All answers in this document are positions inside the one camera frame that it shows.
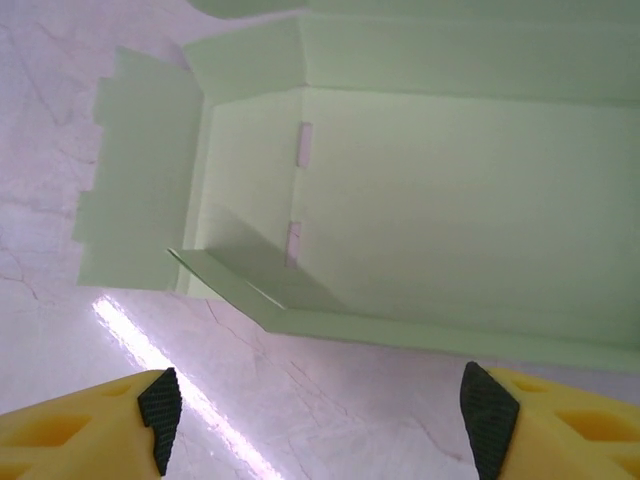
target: yellow object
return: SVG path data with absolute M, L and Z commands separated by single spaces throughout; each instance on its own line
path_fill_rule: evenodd
M 640 408 L 506 369 L 520 404 L 500 480 L 640 479 Z
M 166 453 L 167 443 L 170 453 L 180 408 L 169 369 L 7 413 L 0 416 L 0 480 L 160 478 L 166 462 L 159 465 L 154 457 L 159 449 Z M 158 429 L 158 419 L 169 420 L 161 426 L 169 428 Z

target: marble floor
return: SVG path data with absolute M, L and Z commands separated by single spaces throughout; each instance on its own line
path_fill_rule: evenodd
M 477 478 L 466 358 L 269 335 L 223 302 L 75 286 L 75 204 L 114 48 L 180 62 L 178 45 L 240 23 L 184 0 L 0 2 L 0 413 L 175 365 L 186 409 L 169 479 Z M 511 366 L 640 404 L 637 376 Z

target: black rubber pad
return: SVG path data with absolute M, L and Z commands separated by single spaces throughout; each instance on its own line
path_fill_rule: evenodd
M 145 426 L 153 429 L 153 458 L 158 472 L 164 477 L 182 413 L 182 397 L 176 371 L 173 368 L 165 370 L 138 397 L 138 406 Z
M 460 407 L 480 480 L 500 476 L 520 404 L 488 372 L 467 363 L 460 388 Z

